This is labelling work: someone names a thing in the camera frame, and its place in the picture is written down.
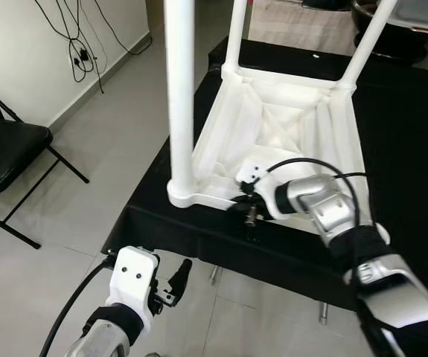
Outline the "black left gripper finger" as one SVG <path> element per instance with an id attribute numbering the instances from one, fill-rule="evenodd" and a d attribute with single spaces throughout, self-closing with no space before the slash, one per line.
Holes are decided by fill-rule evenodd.
<path id="1" fill-rule="evenodd" d="M 184 259 L 181 266 L 172 277 L 170 277 L 170 294 L 183 295 L 187 288 L 190 272 L 192 271 L 193 262 L 190 259 Z"/>

